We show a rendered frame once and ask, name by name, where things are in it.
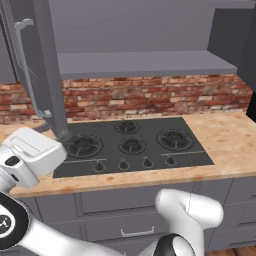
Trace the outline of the dark grey wall cabinet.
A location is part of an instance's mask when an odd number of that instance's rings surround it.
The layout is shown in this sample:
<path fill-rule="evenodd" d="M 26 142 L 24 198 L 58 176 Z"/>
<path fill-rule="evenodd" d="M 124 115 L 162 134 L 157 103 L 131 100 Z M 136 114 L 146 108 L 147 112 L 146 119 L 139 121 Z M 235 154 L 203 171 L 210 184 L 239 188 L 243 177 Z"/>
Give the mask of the dark grey wall cabinet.
<path fill-rule="evenodd" d="M 253 9 L 217 8 L 208 51 L 235 66 L 253 90 L 246 115 L 256 123 L 256 3 Z"/>

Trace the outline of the grey base cabinet run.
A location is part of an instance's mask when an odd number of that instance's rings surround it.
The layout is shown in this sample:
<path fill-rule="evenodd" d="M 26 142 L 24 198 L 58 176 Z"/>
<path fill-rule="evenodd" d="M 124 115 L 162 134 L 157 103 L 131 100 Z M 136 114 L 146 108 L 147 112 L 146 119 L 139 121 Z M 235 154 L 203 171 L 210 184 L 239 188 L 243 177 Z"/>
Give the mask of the grey base cabinet run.
<path fill-rule="evenodd" d="M 224 204 L 224 218 L 207 250 L 256 245 L 256 176 L 235 178 Z"/>

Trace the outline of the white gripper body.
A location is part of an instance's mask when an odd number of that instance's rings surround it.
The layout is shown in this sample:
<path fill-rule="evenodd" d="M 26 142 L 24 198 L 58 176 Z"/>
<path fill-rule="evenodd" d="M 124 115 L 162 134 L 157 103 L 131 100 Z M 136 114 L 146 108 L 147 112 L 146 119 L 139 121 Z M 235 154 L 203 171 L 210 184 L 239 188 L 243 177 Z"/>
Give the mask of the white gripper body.
<path fill-rule="evenodd" d="M 32 128 L 19 128 L 2 143 L 2 187 L 33 188 L 66 157 L 60 142 Z"/>

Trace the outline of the grey base cabinet panel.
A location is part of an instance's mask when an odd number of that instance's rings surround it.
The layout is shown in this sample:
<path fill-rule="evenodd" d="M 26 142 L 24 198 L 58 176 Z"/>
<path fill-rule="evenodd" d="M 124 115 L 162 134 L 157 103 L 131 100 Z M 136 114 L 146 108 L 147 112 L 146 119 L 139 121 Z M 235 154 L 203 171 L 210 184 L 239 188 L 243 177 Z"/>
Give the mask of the grey base cabinet panel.
<path fill-rule="evenodd" d="M 20 198 L 43 223 L 73 238 L 83 239 L 72 194 Z"/>

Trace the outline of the grey range hood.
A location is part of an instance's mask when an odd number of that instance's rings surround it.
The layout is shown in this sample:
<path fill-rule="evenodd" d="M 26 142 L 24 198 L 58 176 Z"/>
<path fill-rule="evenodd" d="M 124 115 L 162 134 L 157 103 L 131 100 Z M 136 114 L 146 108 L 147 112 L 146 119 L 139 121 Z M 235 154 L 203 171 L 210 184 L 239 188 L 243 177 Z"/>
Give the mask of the grey range hood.
<path fill-rule="evenodd" d="M 256 0 L 49 0 L 63 79 L 234 74 L 208 51 L 214 12 Z"/>

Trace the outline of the grey wall cabinet door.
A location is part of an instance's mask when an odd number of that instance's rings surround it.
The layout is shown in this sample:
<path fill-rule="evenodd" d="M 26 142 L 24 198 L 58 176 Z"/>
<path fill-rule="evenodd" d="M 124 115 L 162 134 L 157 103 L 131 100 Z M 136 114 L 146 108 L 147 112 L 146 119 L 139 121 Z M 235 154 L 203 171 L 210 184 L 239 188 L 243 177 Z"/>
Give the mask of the grey wall cabinet door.
<path fill-rule="evenodd" d="M 21 36 L 27 65 L 33 72 L 31 80 L 35 100 L 40 110 L 51 112 L 50 118 L 43 119 L 58 136 L 62 130 L 68 130 L 68 125 L 49 0 L 0 0 L 0 27 L 16 82 L 22 84 L 29 96 L 15 33 L 15 23 L 25 18 L 34 22 L 21 31 Z"/>

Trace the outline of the black gas hob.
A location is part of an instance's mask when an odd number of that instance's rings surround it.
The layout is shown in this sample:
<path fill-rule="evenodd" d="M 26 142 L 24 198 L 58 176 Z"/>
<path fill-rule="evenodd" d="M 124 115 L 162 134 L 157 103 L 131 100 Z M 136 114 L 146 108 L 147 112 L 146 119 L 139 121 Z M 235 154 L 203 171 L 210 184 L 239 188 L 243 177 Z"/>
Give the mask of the black gas hob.
<path fill-rule="evenodd" d="M 206 153 L 188 124 L 181 117 L 73 123 L 72 138 L 65 144 L 66 160 L 54 171 L 56 178 L 124 173 L 211 165 Z M 176 160 L 166 163 L 168 156 Z M 144 157 L 153 162 L 146 168 Z M 129 168 L 119 168 L 124 158 Z M 103 172 L 95 172 L 100 160 Z"/>

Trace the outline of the grey wall cabinet body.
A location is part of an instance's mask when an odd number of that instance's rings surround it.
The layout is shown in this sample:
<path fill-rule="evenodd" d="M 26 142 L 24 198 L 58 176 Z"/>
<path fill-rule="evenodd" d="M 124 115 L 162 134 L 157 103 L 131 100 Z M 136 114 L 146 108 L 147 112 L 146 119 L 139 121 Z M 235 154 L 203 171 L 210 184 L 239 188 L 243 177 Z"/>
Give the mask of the grey wall cabinet body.
<path fill-rule="evenodd" d="M 8 84 L 15 82 L 15 74 L 8 54 L 4 34 L 0 27 L 0 83 Z"/>

